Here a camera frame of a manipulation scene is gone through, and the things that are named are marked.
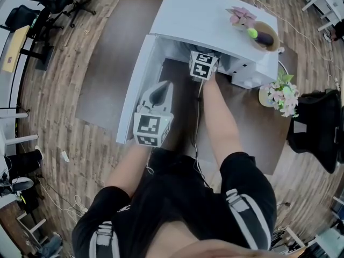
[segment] white desk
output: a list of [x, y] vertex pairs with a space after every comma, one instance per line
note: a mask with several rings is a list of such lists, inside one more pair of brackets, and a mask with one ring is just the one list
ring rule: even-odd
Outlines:
[[116, 141], [124, 144], [133, 112], [145, 90], [157, 83], [166, 58], [189, 62], [188, 44], [221, 52], [219, 72], [250, 89], [277, 79], [278, 52], [256, 49], [248, 34], [236, 30], [226, 9], [245, 7], [276, 32], [276, 17], [239, 0], [163, 0], [146, 36], [131, 77]]
[[[307, 10], [311, 5], [313, 5], [317, 0], [307, 0], [309, 1], [307, 5], [305, 5], [303, 8], [302, 8], [302, 11], [305, 11]], [[325, 0], [326, 4], [329, 6], [330, 10], [325, 13], [324, 15], [322, 15], [320, 18], [321, 19], [324, 19], [325, 17], [329, 16], [330, 14], [334, 14], [336, 16], [336, 19], [333, 20], [333, 21], [330, 21], [328, 22], [327, 24], [321, 26], [318, 28], [318, 31], [322, 31], [323, 29], [331, 26], [331, 25], [335, 25], [336, 23], [338, 23], [339, 21], [342, 20], [341, 18], [341, 15], [339, 13], [339, 10], [334, 6], [334, 3], [335, 1], [333, 0]]]

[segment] wooden floor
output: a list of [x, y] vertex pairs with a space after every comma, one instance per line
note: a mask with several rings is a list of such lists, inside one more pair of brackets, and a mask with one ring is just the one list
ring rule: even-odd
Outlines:
[[[324, 57], [334, 57], [335, 64], [344, 68], [344, 43], [329, 44], [324, 41], [322, 34], [316, 30], [323, 20], [313, 7], [302, 12], [305, 0], [275, 1], [273, 10], [278, 15], [306, 34]], [[43, 175], [70, 202], [74, 202], [74, 195], [78, 194], [85, 206], [91, 204], [125, 150], [124, 146], [114, 144], [112, 137], [115, 135], [111, 131], [75, 118], [88, 62], [117, 2], [94, 0], [91, 7], [97, 14], [80, 14], [74, 29], [67, 26], [67, 18], [61, 18], [60, 23], [65, 29], [58, 32], [53, 40], [55, 51], [48, 71], [34, 70], [35, 59], [31, 59], [21, 93], [20, 102], [24, 108], [31, 109], [31, 113], [27, 119], [20, 120], [19, 136], [39, 135], [38, 144], [46, 155], [42, 165]], [[281, 20], [278, 21], [278, 28], [280, 39], [298, 53], [299, 90], [311, 92], [334, 88], [331, 78], [327, 85], [325, 61], [310, 42]], [[328, 68], [334, 76], [334, 64], [328, 62]], [[33, 149], [35, 144], [32, 142], [24, 146]], [[70, 163], [61, 158], [62, 151], [67, 152]], [[341, 168], [329, 175], [312, 155], [297, 155], [285, 145], [275, 173], [270, 178], [277, 201], [291, 203], [290, 208], [278, 207], [278, 226], [290, 225], [305, 240], [326, 228], [331, 222], [328, 208], [342, 174]], [[50, 194], [62, 208], [68, 207], [54, 192]], [[57, 209], [47, 196], [40, 212], [48, 219], [52, 229], [64, 238], [64, 252], [72, 253], [70, 235], [75, 226], [74, 220]]]

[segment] shoe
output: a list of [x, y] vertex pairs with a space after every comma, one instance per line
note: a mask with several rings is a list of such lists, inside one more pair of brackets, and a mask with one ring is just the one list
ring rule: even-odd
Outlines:
[[324, 38], [325, 38], [325, 40], [326, 40], [327, 42], [329, 42], [329, 43], [332, 42], [332, 41], [331, 41], [331, 38], [330, 38], [326, 33], [324, 33]]
[[53, 234], [56, 235], [56, 236], [58, 236], [58, 237], [60, 237], [60, 239], [62, 240], [62, 237], [61, 237], [61, 235], [60, 235], [59, 233], [57, 233], [57, 232], [54, 231]]
[[42, 152], [42, 149], [38, 145], [36, 145], [34, 149], [38, 150], [41, 153], [42, 160], [44, 160], [44, 153]]

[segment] brown rug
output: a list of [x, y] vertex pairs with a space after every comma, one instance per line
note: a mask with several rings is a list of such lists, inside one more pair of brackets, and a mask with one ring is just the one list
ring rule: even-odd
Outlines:
[[77, 104], [77, 118], [117, 134], [131, 75], [161, 2], [118, 2], [91, 56]]

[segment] person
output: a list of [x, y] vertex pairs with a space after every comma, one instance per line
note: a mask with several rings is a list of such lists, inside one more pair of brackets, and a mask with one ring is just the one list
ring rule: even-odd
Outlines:
[[194, 159], [163, 149], [152, 152], [154, 173], [140, 181], [151, 150], [133, 145], [75, 226], [76, 258], [279, 257], [264, 251], [276, 222], [274, 191], [243, 151], [214, 75], [203, 102], [221, 193], [205, 185]]
[[40, 249], [38, 249], [36, 254], [28, 254], [28, 258], [51, 258], [55, 256], [55, 253], [60, 249], [63, 244], [63, 240], [59, 234], [53, 232], [53, 236], [50, 241], [44, 244]]
[[329, 34], [324, 33], [324, 38], [327, 42], [334, 42], [338, 41], [338, 39], [344, 36], [344, 19], [339, 21], [333, 29], [330, 31]]

